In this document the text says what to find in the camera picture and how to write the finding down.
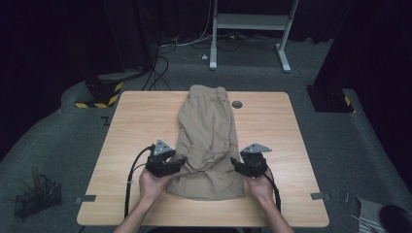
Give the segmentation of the white metal stand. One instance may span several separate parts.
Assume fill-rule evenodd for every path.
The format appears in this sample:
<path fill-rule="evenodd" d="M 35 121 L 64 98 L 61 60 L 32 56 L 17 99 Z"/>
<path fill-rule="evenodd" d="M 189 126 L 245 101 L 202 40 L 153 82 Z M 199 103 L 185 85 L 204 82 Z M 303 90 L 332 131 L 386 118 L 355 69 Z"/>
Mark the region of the white metal stand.
<path fill-rule="evenodd" d="M 290 12 L 287 15 L 244 15 L 244 14 L 221 14 L 218 7 L 219 0 L 213 3 L 213 27 L 212 42 L 210 47 L 209 68 L 216 70 L 218 67 L 217 36 L 219 29 L 245 29 L 245 30 L 268 30 L 282 31 L 281 42 L 275 45 L 283 71 L 290 73 L 292 68 L 288 62 L 285 46 L 290 35 L 292 23 L 299 0 L 292 0 Z"/>

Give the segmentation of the grey striped cloth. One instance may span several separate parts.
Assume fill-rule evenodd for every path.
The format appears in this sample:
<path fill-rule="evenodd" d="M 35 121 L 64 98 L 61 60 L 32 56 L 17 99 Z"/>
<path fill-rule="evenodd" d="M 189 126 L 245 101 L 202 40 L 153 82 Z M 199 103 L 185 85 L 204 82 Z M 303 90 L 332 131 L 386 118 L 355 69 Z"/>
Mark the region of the grey striped cloth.
<path fill-rule="evenodd" d="M 388 233 L 380 220 L 383 205 L 358 197 L 360 213 L 358 215 L 360 233 Z"/>

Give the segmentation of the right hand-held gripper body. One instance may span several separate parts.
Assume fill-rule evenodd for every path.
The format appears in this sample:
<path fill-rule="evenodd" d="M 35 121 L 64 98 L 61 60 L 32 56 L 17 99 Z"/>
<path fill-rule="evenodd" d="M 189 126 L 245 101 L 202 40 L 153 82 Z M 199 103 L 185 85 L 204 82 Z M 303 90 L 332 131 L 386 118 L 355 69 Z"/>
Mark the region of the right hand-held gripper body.
<path fill-rule="evenodd" d="M 241 150 L 241 157 L 243 162 L 247 163 L 248 166 L 243 166 L 252 171 L 250 178 L 258 178 L 262 176 L 267 170 L 266 159 L 263 156 L 264 152 L 270 152 L 271 148 L 263 146 L 258 143 L 252 143 L 251 145 L 245 147 Z"/>

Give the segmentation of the black curtain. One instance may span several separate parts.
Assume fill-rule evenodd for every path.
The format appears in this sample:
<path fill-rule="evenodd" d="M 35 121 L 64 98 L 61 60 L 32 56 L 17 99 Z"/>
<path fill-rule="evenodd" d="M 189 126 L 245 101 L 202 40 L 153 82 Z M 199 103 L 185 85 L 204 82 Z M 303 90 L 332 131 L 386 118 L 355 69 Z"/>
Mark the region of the black curtain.
<path fill-rule="evenodd" d="M 412 0 L 352 0 L 313 87 L 356 92 L 412 192 Z"/>
<path fill-rule="evenodd" d="M 0 161 L 62 93 L 151 67 L 142 0 L 0 0 Z"/>

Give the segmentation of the black base with yellow mark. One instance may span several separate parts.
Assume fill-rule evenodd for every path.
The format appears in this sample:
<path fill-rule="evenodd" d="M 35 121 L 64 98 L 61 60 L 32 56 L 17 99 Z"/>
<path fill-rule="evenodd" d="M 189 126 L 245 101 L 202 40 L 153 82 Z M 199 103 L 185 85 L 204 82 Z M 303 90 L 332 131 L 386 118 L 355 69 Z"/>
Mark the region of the black base with yellow mark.
<path fill-rule="evenodd" d="M 306 91 L 316 112 L 352 113 L 354 111 L 349 97 L 342 90 L 331 91 L 307 85 Z"/>

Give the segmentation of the wooden stick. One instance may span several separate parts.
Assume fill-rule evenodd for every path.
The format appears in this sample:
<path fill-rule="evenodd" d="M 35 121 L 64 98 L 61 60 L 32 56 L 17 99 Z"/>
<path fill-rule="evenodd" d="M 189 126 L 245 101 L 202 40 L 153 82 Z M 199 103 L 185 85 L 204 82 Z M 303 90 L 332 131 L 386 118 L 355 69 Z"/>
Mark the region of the wooden stick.
<path fill-rule="evenodd" d="M 31 172 L 32 172 L 32 180 L 34 184 L 34 189 L 38 196 L 42 196 L 41 184 L 40 184 L 40 179 L 39 179 L 37 168 L 31 167 Z"/>

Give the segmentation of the person's right hand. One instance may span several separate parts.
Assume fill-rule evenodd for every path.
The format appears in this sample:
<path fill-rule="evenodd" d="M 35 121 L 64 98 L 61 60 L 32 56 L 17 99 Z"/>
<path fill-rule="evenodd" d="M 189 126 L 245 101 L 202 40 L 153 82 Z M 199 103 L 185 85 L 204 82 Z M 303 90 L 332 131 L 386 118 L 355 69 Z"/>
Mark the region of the person's right hand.
<path fill-rule="evenodd" d="M 261 205 L 273 204 L 273 187 L 272 180 L 264 174 L 258 178 L 245 177 L 252 196 L 257 199 Z"/>

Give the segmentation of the person's left hand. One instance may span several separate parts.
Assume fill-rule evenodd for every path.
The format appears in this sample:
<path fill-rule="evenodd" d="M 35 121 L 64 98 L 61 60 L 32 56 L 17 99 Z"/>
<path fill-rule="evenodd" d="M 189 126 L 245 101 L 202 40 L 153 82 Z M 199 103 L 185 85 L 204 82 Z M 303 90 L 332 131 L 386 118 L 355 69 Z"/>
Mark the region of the person's left hand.
<path fill-rule="evenodd" d="M 169 184 L 171 176 L 155 177 L 144 169 L 139 177 L 140 199 L 144 202 L 154 203 Z"/>

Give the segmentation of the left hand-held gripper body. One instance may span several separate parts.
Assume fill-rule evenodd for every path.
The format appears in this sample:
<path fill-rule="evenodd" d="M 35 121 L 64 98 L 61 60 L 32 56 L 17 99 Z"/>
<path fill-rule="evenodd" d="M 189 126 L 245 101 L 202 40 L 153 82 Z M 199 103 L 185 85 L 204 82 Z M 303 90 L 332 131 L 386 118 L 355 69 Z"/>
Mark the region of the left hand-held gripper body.
<path fill-rule="evenodd" d="M 157 140 L 146 163 L 146 169 L 157 178 L 164 177 L 163 169 L 168 166 L 174 166 L 168 163 L 168 160 L 175 155 L 175 151 L 171 149 L 162 140 Z"/>

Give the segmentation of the khaki shorts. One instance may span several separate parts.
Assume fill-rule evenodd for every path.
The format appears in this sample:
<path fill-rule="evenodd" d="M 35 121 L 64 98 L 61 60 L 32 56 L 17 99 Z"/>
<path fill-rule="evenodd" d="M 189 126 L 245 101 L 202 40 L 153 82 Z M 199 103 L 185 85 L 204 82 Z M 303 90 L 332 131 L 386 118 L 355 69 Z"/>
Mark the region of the khaki shorts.
<path fill-rule="evenodd" d="M 179 135 L 174 160 L 187 161 L 167 191 L 188 199 L 218 201 L 245 195 L 234 170 L 240 157 L 234 114 L 222 87 L 194 85 L 178 113 Z"/>

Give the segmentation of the black round object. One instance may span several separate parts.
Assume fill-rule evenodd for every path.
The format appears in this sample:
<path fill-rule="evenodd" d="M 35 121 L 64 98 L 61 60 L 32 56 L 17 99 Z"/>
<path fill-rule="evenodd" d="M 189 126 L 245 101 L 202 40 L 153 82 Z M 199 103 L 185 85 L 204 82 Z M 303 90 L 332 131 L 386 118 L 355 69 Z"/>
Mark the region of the black round object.
<path fill-rule="evenodd" d="M 399 206 L 384 206 L 379 218 L 383 228 L 389 233 L 412 233 L 412 214 Z"/>

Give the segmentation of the black base with hazard stripes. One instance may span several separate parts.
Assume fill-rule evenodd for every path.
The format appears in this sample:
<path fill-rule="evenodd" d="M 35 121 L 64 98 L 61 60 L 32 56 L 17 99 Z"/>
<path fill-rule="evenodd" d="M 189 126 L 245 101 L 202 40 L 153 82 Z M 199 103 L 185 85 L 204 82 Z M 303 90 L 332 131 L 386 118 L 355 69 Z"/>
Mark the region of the black base with hazard stripes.
<path fill-rule="evenodd" d="M 97 77 L 85 80 L 81 88 L 75 106 L 78 108 L 111 108 L 118 100 L 123 82 L 101 81 Z"/>

